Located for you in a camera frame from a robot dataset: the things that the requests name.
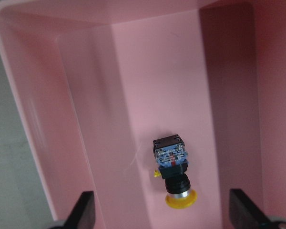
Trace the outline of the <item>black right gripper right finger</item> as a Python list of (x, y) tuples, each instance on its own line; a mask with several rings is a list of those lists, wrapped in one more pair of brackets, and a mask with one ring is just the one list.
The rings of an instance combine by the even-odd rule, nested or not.
[(266, 229), (269, 218), (238, 188), (229, 191), (229, 219), (234, 229)]

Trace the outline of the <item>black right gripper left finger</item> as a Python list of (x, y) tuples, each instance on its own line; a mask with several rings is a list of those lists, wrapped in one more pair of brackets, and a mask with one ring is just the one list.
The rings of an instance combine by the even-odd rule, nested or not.
[(96, 222), (93, 191), (81, 193), (78, 201), (66, 219), (63, 229), (93, 229)]

